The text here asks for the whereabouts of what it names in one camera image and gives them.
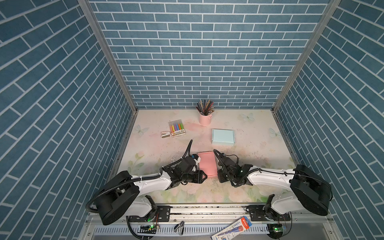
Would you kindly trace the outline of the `pink paper box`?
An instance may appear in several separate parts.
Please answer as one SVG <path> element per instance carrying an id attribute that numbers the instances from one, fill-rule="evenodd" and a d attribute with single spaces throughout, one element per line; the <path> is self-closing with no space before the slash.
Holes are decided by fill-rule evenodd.
<path id="1" fill-rule="evenodd" d="M 208 178 L 216 178 L 218 176 L 217 162 L 214 152 L 202 152 L 198 153 L 201 158 L 199 168 L 202 170 Z"/>

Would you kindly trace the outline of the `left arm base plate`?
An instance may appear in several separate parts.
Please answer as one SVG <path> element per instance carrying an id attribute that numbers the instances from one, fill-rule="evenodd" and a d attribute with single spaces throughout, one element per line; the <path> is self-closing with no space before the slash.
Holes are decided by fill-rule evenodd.
<path id="1" fill-rule="evenodd" d="M 162 223 L 169 222 L 171 214 L 170 206 L 158 206 L 156 210 L 151 210 L 146 216 L 128 216 L 129 222 L 134 223 Z"/>

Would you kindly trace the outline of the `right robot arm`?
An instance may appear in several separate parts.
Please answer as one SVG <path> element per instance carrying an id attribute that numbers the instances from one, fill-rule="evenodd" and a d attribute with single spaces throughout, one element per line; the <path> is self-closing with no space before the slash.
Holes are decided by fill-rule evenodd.
<path id="1" fill-rule="evenodd" d="M 331 185 L 304 165 L 294 169 L 263 169 L 249 164 L 239 165 L 228 155 L 214 151 L 220 169 L 221 183 L 230 182 L 234 188 L 245 185 L 267 186 L 285 190 L 280 195 L 271 194 L 263 207 L 264 215 L 278 220 L 283 215 L 307 210 L 318 216 L 326 216 L 333 199 Z"/>

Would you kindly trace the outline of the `light blue paper box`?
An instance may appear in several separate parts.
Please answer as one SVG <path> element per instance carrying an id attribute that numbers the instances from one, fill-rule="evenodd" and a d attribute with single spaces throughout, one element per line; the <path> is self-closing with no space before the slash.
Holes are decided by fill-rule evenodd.
<path id="1" fill-rule="evenodd" d="M 223 146 L 235 145 L 234 130 L 212 129 L 212 144 Z"/>

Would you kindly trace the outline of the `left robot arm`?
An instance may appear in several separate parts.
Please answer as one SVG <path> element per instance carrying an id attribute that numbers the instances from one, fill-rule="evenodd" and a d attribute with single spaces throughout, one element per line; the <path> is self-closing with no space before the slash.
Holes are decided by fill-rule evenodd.
<path id="1" fill-rule="evenodd" d="M 152 219 L 158 207 L 149 193 L 188 183 L 202 184 L 208 176 L 199 169 L 200 159 L 198 155 L 186 156 L 153 175 L 134 177 L 122 171 L 93 195 L 86 210 L 99 214 L 105 226 L 124 215 Z"/>

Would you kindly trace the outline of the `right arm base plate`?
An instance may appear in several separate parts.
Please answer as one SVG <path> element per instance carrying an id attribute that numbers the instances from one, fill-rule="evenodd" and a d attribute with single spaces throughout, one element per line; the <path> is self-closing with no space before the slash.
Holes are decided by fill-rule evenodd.
<path id="1" fill-rule="evenodd" d="M 265 210 L 264 205 L 249 205 L 245 210 L 250 215 L 251 221 L 253 222 L 288 222 L 291 220 L 291 215 L 289 213 L 280 215 L 271 208 Z"/>

